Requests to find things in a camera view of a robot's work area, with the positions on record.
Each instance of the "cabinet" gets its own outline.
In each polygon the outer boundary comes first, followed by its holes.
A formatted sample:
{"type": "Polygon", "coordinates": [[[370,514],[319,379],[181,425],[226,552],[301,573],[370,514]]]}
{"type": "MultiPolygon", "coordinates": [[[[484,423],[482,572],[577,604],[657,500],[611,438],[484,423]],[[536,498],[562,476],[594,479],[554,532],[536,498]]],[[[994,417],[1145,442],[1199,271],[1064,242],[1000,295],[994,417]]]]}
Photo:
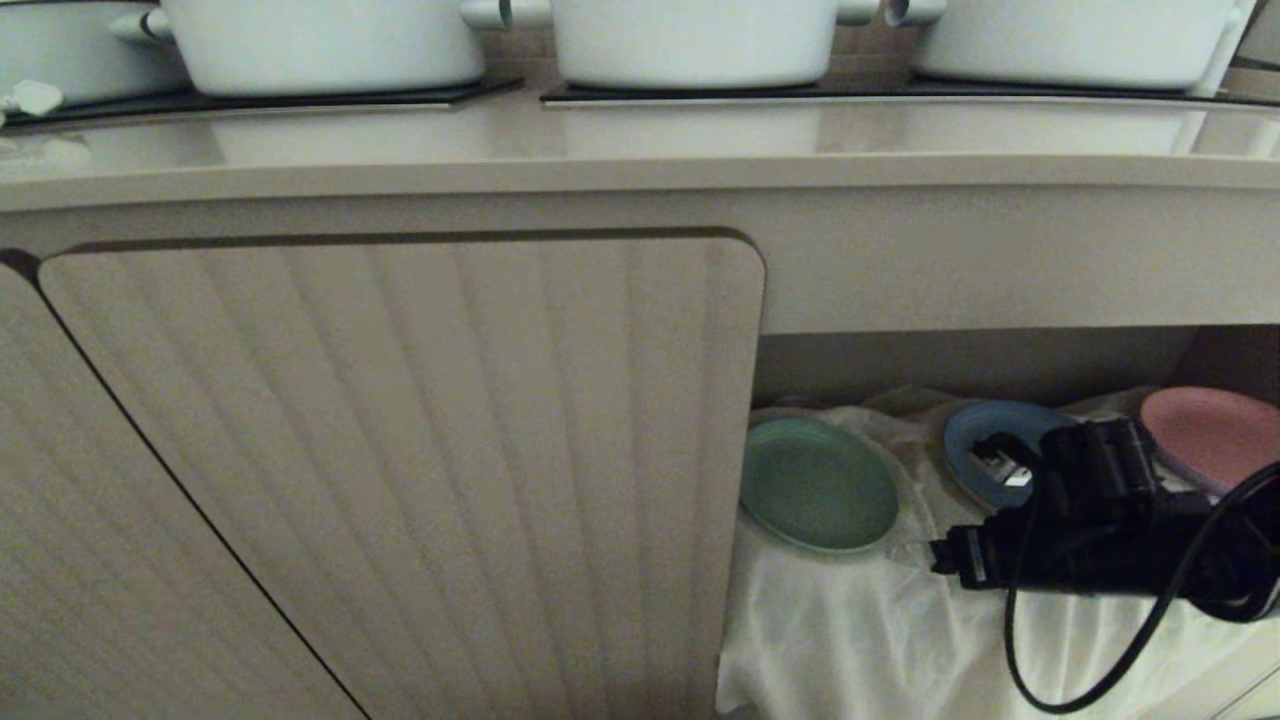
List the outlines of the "cabinet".
{"type": "Polygon", "coordinates": [[[0,712],[360,717],[0,265],[0,712]]]}
{"type": "Polygon", "coordinates": [[[41,282],[371,716],[710,716],[748,243],[262,241],[41,282]]]}

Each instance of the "plate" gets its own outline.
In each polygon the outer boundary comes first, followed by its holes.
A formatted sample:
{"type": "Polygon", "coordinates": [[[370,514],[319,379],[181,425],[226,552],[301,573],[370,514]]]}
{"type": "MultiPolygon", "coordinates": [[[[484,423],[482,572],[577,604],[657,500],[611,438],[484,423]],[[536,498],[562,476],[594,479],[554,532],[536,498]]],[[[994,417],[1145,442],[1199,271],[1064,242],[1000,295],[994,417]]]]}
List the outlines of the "plate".
{"type": "Polygon", "coordinates": [[[1280,461],[1280,409],[1234,392],[1175,387],[1142,404],[1160,460],[1213,495],[1280,461]]]}
{"type": "Polygon", "coordinates": [[[969,450],[996,433],[1010,433],[1039,454],[1039,438],[1044,433],[1074,424],[1071,418],[1048,407],[989,400],[966,405],[947,418],[942,446],[952,477],[984,509],[1020,507],[1032,496],[1032,483],[1021,487],[998,483],[969,450]]]}
{"type": "Polygon", "coordinates": [[[741,501],[773,534],[818,552],[861,550],[897,519],[893,473],[869,441],[808,419],[748,434],[741,501]]]}

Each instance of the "tile backsplash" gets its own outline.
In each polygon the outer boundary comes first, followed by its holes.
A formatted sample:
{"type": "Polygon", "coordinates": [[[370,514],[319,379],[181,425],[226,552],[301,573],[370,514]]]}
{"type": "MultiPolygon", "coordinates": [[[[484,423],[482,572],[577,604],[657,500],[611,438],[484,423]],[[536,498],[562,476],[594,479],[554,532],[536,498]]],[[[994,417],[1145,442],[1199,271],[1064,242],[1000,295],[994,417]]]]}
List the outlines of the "tile backsplash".
{"type": "MultiPolygon", "coordinates": [[[[494,69],[529,78],[554,77],[556,42],[549,29],[484,33],[485,55],[494,69]]],[[[835,73],[892,72],[906,68],[916,28],[891,28],[883,17],[865,27],[836,29],[831,70],[835,73]]]]}

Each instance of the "black mat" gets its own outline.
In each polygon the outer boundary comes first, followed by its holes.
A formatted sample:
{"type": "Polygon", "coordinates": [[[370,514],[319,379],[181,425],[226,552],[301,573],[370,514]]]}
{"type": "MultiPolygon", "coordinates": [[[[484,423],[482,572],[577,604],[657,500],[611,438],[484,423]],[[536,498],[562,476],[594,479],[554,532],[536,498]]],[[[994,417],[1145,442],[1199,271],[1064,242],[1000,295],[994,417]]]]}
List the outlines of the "black mat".
{"type": "Polygon", "coordinates": [[[417,90],[410,92],[367,92],[360,95],[320,95],[300,97],[207,97],[195,91],[156,95],[136,100],[97,102],[54,111],[44,118],[14,114],[6,127],[29,127],[68,120],[97,120],[102,118],[131,118],[170,115],[180,113],[210,113],[218,110],[264,110],[289,108],[347,108],[362,105],[413,105],[421,108],[451,109],[485,95],[515,90],[525,83],[520,77],[493,77],[472,85],[417,90]]]}
{"type": "Polygon", "coordinates": [[[1180,92],[1050,87],[955,82],[906,73],[827,76],[813,85],[762,90],[604,90],[576,85],[561,86],[541,96],[548,106],[593,104],[754,102],[773,100],[833,100],[849,97],[1097,97],[1132,100],[1193,100],[1276,106],[1280,102],[1243,101],[1238,97],[1188,97],[1180,92]]]}

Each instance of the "black cable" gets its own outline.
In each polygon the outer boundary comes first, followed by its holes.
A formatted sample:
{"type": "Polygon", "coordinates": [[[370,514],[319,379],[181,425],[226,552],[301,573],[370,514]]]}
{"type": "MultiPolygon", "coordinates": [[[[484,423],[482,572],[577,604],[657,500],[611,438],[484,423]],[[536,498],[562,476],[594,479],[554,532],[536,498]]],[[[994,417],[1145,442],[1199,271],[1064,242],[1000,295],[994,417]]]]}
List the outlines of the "black cable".
{"type": "Polygon", "coordinates": [[[1111,688],[1114,688],[1116,683],[1124,678],[1125,673],[1129,671],[1134,661],[1138,660],[1138,656],[1147,647],[1147,643],[1156,633],[1156,628],[1160,625],[1160,621],[1165,619],[1165,612],[1169,610],[1169,606],[1178,597],[1178,593],[1181,592],[1183,584],[1187,582],[1187,577],[1192,571],[1192,566],[1196,564],[1196,560],[1198,559],[1201,550],[1204,547],[1210,534],[1213,532],[1213,528],[1217,527],[1219,520],[1221,520],[1229,510],[1240,505],[1254,492],[1275,482],[1277,478],[1280,478],[1280,462],[1267,465],[1251,475],[1249,479],[1236,486],[1231,492],[1226,493],[1226,497],[1213,506],[1213,510],[1210,511],[1207,518],[1204,518],[1204,521],[1196,532],[1196,536],[1187,544],[1187,550],[1183,552],[1181,560],[1178,561],[1178,569],[1174,571],[1172,578],[1170,578],[1165,592],[1160,594],[1156,605],[1151,609],[1151,612],[1147,614],[1147,619],[1142,623],[1142,626],[1138,629],[1133,641],[1129,642],[1129,647],[1125,648],[1120,660],[1116,660],[1116,664],[1111,666],[1111,670],[1108,670],[1101,680],[1089,688],[1088,692],[1075,700],[1061,703],[1044,702],[1032,694],[1032,691],[1023,680],[1021,673],[1018,670],[1018,656],[1014,652],[1014,610],[1018,605],[1018,579],[1023,571],[1023,560],[1027,555],[1027,547],[1030,544],[1032,527],[1036,524],[1036,515],[1039,514],[1041,493],[1037,491],[1032,496],[1034,505],[1032,506],[1030,516],[1027,520],[1027,529],[1023,530],[1021,546],[1018,548],[1018,559],[1014,561],[1014,571],[1009,578],[1009,597],[1005,600],[1005,659],[1009,661],[1009,674],[1012,675],[1014,684],[1018,685],[1018,692],[1020,692],[1023,697],[1027,698],[1027,702],[1032,703],[1032,706],[1037,710],[1051,715],[1068,715],[1084,710],[1101,700],[1102,696],[1107,694],[1107,692],[1110,692],[1111,688]]]}

